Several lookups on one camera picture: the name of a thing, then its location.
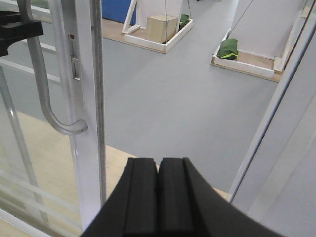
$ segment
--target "white door frame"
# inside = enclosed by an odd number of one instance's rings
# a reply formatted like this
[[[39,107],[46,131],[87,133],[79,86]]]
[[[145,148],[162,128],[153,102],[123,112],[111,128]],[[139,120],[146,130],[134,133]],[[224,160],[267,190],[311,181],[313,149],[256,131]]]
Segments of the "white door frame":
[[[49,4],[51,18],[55,22],[56,55],[61,63],[60,81],[68,119],[69,122],[83,119],[88,125],[86,132],[70,136],[81,223],[85,230],[106,197],[101,1],[49,0]],[[69,4],[73,5],[72,9],[63,9]],[[75,34],[76,60],[69,54],[68,33]],[[79,75],[76,79],[72,76],[74,63]],[[2,210],[0,218],[28,233],[33,228]]]
[[[314,26],[316,24],[316,5],[314,5],[311,10],[310,17],[306,20],[305,25],[303,26],[301,35],[296,43],[296,47],[293,50],[291,58],[288,62],[288,65],[285,69],[285,72],[282,76],[281,81],[279,82],[276,91],[268,105],[268,108],[263,116],[263,119],[260,122],[260,125],[254,135],[254,138],[248,148],[248,151],[242,161],[242,164],[238,170],[238,173],[233,181],[233,184],[229,190],[227,201],[233,202],[236,193],[240,186],[242,185],[243,179],[251,165],[251,162],[255,158],[258,149],[269,129],[269,126],[279,108],[279,105],[290,85],[292,79],[297,71],[297,68],[300,65],[300,62],[304,56],[304,53],[314,35]]]

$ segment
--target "wooden box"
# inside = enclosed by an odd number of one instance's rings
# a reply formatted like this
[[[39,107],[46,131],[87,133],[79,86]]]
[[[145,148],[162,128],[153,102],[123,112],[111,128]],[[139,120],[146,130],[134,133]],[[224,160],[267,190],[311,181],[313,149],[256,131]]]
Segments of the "wooden box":
[[[173,16],[158,15],[147,17],[147,39],[157,43],[164,43],[175,36],[177,24],[178,18]]]

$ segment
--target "gray vinyl floor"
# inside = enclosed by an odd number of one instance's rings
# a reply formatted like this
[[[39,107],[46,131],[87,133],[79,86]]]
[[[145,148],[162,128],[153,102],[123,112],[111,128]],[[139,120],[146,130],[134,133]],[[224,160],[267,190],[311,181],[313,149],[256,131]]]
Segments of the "gray vinyl floor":
[[[157,163],[189,157],[229,190],[277,86],[209,64],[237,2],[191,0],[195,26],[167,55],[104,39],[108,145]]]

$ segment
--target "door handle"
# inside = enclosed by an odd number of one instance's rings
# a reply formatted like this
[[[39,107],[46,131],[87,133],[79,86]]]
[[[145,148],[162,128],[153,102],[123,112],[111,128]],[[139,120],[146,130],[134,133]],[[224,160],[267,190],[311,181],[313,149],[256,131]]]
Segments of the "door handle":
[[[17,0],[18,7],[23,22],[33,20],[31,11],[31,0]],[[78,135],[85,132],[88,129],[87,124],[82,119],[77,120],[72,124],[63,124],[55,116],[50,105],[50,96],[48,88],[48,80],[46,67],[43,57],[43,52],[40,46],[40,40],[38,37],[27,39],[29,45],[29,51],[32,59],[32,64],[35,73],[36,84],[39,92],[39,102],[44,117],[48,123],[58,132],[65,135]]]

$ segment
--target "white wall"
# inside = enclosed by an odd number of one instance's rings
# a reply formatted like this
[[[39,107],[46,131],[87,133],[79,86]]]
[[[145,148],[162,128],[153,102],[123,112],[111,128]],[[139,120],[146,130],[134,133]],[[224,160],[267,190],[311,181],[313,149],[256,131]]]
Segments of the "white wall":
[[[240,0],[229,38],[239,50],[267,58],[281,57],[295,18],[306,0]]]
[[[233,200],[287,237],[316,233],[315,16],[310,19],[314,37]]]
[[[137,15],[136,24],[142,28],[146,28],[147,17],[165,15],[165,1],[164,0],[138,0],[137,1]],[[180,15],[182,10],[183,0],[166,0],[167,15],[178,18],[180,22]]]

